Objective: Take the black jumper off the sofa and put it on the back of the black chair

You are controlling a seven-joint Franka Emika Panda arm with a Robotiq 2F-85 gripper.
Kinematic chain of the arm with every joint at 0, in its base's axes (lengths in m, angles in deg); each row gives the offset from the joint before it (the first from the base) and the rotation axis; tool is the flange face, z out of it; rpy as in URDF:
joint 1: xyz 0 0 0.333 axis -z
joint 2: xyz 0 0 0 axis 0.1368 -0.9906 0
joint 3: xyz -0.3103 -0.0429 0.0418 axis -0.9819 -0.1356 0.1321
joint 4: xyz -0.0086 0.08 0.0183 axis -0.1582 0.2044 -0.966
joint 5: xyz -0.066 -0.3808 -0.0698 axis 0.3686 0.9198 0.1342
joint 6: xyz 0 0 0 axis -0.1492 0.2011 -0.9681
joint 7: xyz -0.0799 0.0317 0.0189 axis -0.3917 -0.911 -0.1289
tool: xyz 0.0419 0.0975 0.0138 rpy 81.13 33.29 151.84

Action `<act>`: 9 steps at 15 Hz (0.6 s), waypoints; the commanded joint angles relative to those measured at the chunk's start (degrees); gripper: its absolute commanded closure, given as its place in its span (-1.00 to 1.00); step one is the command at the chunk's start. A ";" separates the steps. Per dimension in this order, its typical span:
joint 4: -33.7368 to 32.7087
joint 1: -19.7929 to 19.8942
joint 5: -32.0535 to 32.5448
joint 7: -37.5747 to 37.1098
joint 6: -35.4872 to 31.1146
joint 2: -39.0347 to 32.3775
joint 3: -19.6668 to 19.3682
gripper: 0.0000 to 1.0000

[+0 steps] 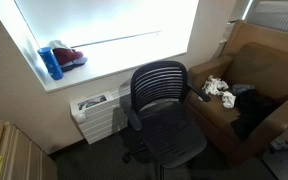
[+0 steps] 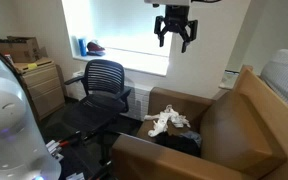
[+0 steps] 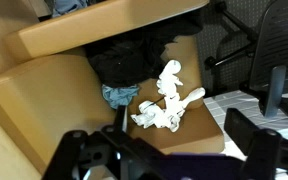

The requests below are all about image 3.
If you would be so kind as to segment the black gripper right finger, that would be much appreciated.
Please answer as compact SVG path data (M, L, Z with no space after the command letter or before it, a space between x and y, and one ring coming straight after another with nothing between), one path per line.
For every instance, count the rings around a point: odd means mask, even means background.
M243 163L276 164L279 156L281 135L272 129L261 129L236 108L226 112L224 130L244 154L245 159L229 156Z

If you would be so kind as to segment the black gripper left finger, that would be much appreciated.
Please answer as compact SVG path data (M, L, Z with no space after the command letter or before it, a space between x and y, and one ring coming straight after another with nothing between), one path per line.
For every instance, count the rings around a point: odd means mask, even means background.
M106 140L125 140L127 138L127 107L119 106L112 125L104 126L101 135Z

